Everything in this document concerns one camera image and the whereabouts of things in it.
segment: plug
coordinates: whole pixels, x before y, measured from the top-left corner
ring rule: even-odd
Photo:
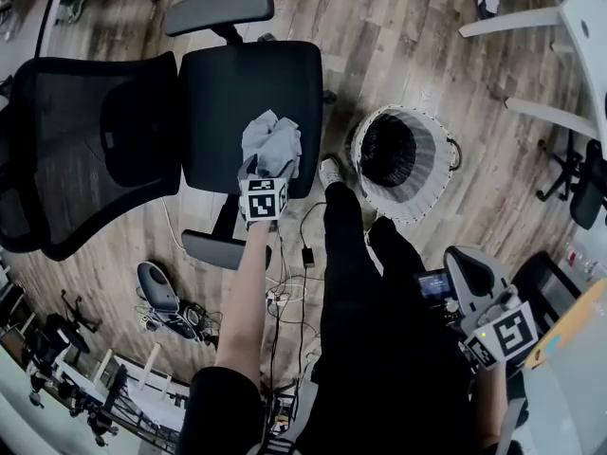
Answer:
[[[304,268],[314,267],[314,252],[311,247],[305,247],[302,249],[302,262]]]

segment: charger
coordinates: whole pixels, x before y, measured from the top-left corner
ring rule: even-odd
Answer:
[[[314,252],[311,247],[304,247],[302,249],[302,263],[304,268],[314,267]]]

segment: white trash can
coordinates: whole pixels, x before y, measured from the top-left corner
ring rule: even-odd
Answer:
[[[364,139],[370,127],[382,120],[397,118],[410,133],[409,151],[405,153],[406,178],[399,185],[379,185],[363,173],[361,165]],[[389,104],[365,118],[354,133],[351,158],[359,177],[362,194],[382,215],[401,223],[423,219],[461,166],[461,149],[436,119],[414,108]]]

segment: mesh chair back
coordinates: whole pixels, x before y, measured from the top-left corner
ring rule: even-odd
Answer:
[[[127,210],[177,192],[176,75],[172,53],[21,67],[0,136],[6,249],[60,261]]]

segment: chair caster wheel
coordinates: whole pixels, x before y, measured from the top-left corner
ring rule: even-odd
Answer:
[[[336,95],[333,91],[324,90],[322,92],[322,102],[324,104],[335,104],[335,101],[338,100],[338,95]]]
[[[257,38],[257,42],[273,42],[276,40],[276,37],[274,37],[271,33],[267,33],[262,35],[261,37]]]

